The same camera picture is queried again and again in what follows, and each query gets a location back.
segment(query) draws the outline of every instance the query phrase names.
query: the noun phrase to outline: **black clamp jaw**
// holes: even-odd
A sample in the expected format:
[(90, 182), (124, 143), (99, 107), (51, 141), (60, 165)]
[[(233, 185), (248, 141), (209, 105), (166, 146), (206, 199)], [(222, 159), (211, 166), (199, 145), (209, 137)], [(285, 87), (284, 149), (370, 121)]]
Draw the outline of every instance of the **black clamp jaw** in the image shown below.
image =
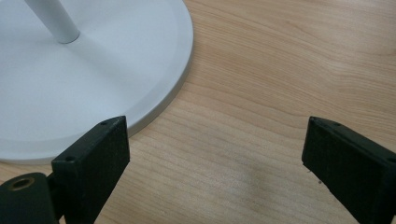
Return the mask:
[(93, 223), (130, 161), (125, 117), (100, 122), (55, 158), (53, 173), (0, 186), (0, 223)]
[(359, 223), (390, 223), (396, 154), (337, 122), (311, 117), (303, 162)]

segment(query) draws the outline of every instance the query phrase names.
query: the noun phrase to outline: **table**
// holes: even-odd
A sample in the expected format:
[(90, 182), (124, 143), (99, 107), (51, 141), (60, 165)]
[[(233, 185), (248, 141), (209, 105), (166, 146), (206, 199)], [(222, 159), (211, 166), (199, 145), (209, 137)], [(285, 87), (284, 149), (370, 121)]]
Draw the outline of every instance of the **table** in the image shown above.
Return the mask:
[[(185, 0), (191, 72), (97, 223), (357, 223), (301, 161), (309, 116), (396, 151), (396, 3)], [(0, 163), (0, 183), (49, 165)]]

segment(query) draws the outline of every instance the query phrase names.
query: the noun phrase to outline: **light wood tabletop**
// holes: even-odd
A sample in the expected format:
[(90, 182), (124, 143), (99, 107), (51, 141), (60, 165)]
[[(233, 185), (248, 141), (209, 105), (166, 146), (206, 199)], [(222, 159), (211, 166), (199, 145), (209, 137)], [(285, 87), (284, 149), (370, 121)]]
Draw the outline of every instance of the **light wood tabletop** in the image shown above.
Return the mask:
[[(396, 2), (185, 0), (194, 54), (97, 223), (357, 223), (301, 157), (309, 116), (396, 151)], [(0, 163), (0, 183), (49, 165)]]

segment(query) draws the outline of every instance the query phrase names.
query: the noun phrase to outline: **round base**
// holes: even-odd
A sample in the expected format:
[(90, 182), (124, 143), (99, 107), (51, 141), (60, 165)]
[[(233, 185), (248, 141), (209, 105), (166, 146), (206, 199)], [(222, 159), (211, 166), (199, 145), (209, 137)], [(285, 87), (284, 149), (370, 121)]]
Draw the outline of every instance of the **round base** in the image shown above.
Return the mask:
[(24, 2), (0, 2), (0, 161), (49, 162), (120, 115), (132, 135), (187, 75), (193, 30), (182, 0), (63, 4), (80, 30), (67, 45)]

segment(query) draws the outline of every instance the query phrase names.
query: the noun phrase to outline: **screw hole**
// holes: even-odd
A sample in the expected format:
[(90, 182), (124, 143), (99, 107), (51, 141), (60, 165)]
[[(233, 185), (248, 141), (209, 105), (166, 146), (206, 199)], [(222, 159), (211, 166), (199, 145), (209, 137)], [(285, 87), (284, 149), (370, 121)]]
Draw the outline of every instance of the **screw hole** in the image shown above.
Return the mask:
[(31, 185), (33, 185), (33, 183), (35, 183), (35, 179), (32, 177), (26, 177), (23, 179), (19, 179), (17, 181), (15, 181), (14, 183), (12, 183), (8, 189), (12, 190), (12, 191), (18, 191), (21, 189), (26, 189), (29, 188)]
[(76, 159), (76, 157), (74, 157), (74, 156), (68, 156), (64, 160), (65, 161), (74, 161), (75, 159)]

